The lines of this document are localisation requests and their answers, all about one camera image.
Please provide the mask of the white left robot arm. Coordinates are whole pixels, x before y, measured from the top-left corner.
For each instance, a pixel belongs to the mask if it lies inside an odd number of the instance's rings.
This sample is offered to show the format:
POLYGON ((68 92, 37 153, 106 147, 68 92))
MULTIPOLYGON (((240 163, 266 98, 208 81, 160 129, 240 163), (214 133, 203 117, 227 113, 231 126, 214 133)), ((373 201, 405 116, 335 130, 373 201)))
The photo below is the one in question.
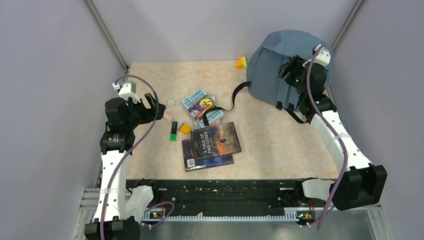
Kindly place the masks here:
POLYGON ((107 121, 99 142, 102 176, 93 220, 84 226, 88 240, 138 240, 147 206, 160 202, 159 191, 146 185, 135 187, 126 198, 128 165, 135 147, 141 143, 135 140, 134 130, 149 124, 146 132, 150 133, 166 109, 157 94, 144 96, 149 108, 142 101, 135 103, 132 97, 116 97, 104 104, 107 121))

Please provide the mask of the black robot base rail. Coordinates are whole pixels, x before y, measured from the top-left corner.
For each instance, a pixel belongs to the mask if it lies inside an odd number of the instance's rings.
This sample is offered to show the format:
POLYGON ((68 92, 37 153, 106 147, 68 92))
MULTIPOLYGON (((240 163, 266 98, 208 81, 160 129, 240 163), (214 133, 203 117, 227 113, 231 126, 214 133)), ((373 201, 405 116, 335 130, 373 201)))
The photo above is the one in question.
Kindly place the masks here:
POLYGON ((171 217, 282 217, 289 208, 323 207, 324 200, 304 196, 299 180, 127 180, 126 189, 149 186, 152 207, 161 202, 171 217))

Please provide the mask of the colourful Treehouse book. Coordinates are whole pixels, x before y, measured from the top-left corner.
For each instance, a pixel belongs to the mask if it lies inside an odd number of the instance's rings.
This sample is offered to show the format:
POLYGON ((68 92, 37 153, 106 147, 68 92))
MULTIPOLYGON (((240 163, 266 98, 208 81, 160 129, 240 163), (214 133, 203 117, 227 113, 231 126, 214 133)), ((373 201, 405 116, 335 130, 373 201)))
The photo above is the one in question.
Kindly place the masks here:
POLYGON ((211 107, 216 107, 216 97, 214 94, 208 94, 203 88, 191 93, 181 100, 182 105, 188 113, 194 118, 195 128, 204 128, 204 113, 211 107))

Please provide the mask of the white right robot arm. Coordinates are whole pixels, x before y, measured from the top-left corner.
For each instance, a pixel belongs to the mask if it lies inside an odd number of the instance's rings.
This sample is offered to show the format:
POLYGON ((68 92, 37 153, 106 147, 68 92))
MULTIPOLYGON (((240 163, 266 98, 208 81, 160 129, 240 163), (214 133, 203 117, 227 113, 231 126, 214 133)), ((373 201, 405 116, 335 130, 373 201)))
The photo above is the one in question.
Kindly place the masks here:
POLYGON ((340 211, 379 203, 388 173, 383 165, 374 165, 357 147, 343 126, 332 100, 324 94, 329 54, 310 61, 295 54, 280 66, 279 78, 293 86, 298 96, 296 105, 290 103, 287 112, 299 123, 297 109, 326 144, 339 177, 336 180, 311 178, 303 180, 293 192, 299 206, 307 206, 313 199, 330 202, 340 211))

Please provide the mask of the blue student backpack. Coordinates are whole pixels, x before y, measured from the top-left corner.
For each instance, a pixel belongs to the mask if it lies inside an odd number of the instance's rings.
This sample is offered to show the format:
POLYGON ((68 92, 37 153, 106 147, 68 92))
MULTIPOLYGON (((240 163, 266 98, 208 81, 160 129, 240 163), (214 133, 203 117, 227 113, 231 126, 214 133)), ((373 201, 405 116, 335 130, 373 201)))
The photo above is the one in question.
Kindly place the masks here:
POLYGON ((301 30, 280 30, 267 35, 247 63, 246 81, 233 91, 247 88, 257 100, 285 110, 298 123, 310 122, 320 112, 337 111, 324 93, 330 84, 334 50, 319 37, 301 30))

